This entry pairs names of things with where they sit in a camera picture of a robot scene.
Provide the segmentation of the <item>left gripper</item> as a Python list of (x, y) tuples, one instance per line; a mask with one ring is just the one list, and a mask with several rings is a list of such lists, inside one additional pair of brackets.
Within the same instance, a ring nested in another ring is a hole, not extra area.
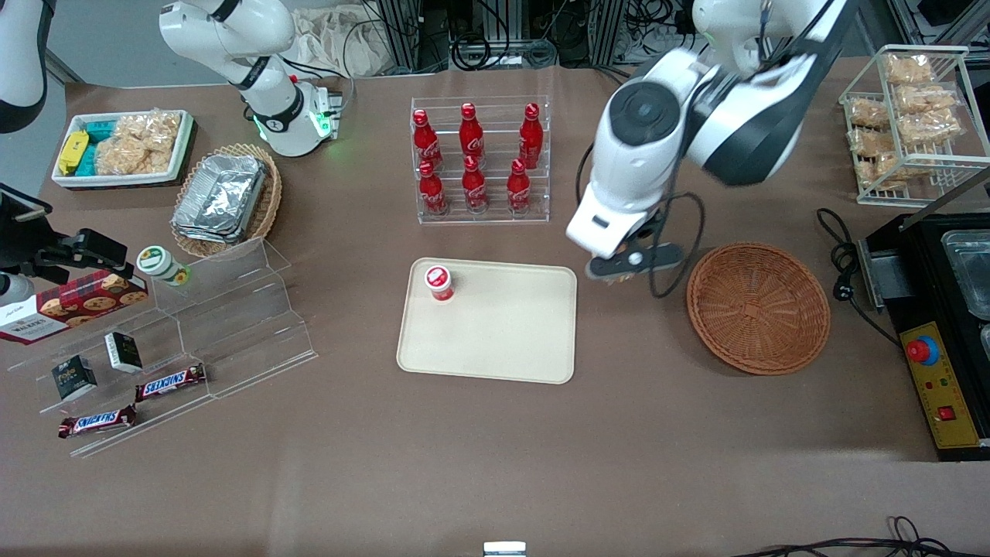
[(604, 204), (603, 194), (596, 183), (584, 191), (576, 212), (566, 226), (566, 236), (593, 257), (612, 258), (623, 242), (640, 229), (653, 215), (654, 209), (614, 209)]

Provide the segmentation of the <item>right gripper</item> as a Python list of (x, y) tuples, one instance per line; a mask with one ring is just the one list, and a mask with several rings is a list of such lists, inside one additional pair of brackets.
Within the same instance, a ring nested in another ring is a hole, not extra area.
[(47, 222), (52, 205), (6, 184), (1, 190), (2, 271), (18, 274), (21, 265), (35, 260), (35, 277), (57, 285), (70, 281), (68, 268), (105, 269), (130, 278), (126, 246), (92, 229), (53, 233)]

